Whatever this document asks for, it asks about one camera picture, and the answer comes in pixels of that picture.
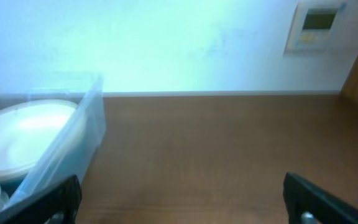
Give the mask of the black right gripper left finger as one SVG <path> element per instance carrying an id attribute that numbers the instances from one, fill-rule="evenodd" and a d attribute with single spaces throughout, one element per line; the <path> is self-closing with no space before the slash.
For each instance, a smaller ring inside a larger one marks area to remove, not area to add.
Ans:
<path id="1" fill-rule="evenodd" d="M 0 212 L 0 224 L 74 223 L 82 199 L 76 175 L 49 185 Z"/>

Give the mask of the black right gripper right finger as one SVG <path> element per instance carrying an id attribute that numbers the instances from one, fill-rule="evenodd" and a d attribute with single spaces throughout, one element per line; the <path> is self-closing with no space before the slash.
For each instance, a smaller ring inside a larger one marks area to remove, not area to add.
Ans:
<path id="1" fill-rule="evenodd" d="M 358 224 L 357 208 L 296 173 L 286 173 L 283 199 L 289 224 Z"/>

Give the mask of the dark blue bowl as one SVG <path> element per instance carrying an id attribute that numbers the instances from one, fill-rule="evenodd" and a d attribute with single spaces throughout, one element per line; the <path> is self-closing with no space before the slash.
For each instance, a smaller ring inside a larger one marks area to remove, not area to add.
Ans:
<path id="1" fill-rule="evenodd" d="M 7 180 L 4 182 L 0 182 L 1 190 L 7 193 L 8 197 L 11 198 L 22 182 L 23 179 Z"/>

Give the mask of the cream bowl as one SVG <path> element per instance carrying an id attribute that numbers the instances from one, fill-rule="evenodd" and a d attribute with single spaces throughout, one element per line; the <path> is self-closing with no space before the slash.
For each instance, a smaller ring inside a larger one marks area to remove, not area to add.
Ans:
<path id="1" fill-rule="evenodd" d="M 0 110 L 0 182 L 26 175 L 77 107 L 67 100 L 36 100 Z"/>

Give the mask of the clear plastic storage container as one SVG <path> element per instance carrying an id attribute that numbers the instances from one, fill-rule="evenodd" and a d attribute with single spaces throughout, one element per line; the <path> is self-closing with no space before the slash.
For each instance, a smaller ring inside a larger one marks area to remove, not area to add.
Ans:
<path id="1" fill-rule="evenodd" d="M 103 141 L 106 120 L 101 76 L 84 79 L 84 86 L 65 83 L 58 88 L 28 88 L 0 93 L 0 110 L 36 100 L 67 100 L 78 105 L 57 138 L 35 166 L 19 179 L 23 182 L 4 207 L 10 207 L 70 175 L 83 180 Z"/>

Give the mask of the white wall control panel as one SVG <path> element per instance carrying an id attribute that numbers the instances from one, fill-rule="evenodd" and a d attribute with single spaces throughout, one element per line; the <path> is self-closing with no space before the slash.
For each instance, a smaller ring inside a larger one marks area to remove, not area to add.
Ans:
<path id="1" fill-rule="evenodd" d="M 339 26 L 346 1 L 300 1 L 296 5 L 284 52 L 322 51 Z"/>

